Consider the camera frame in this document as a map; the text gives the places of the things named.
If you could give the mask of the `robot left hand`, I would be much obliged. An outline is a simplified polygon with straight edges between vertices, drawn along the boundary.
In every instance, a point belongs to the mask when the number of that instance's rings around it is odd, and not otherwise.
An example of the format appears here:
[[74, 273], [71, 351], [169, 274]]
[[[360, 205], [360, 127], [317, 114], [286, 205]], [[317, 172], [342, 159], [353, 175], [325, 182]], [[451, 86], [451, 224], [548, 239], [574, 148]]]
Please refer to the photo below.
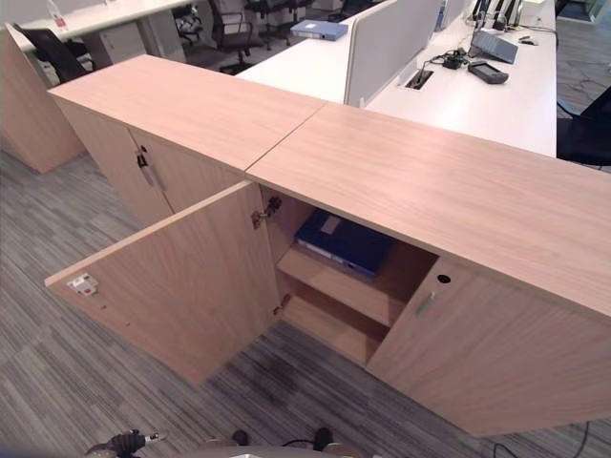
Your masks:
[[106, 443], [96, 444], [89, 448], [86, 457], [136, 457], [146, 446], [165, 441], [169, 436], [167, 430], [143, 434], [138, 429], [113, 436]]

